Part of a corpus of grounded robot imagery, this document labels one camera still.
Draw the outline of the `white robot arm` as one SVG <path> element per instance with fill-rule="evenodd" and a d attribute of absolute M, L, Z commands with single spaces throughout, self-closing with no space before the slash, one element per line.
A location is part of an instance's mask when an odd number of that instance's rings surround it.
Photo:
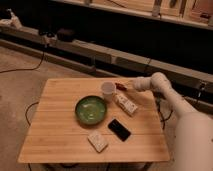
<path fill-rule="evenodd" d="M 130 85 L 138 92 L 160 92 L 177 116 L 172 171 L 213 171 L 213 119 L 183 98 L 161 72 L 132 78 Z"/>

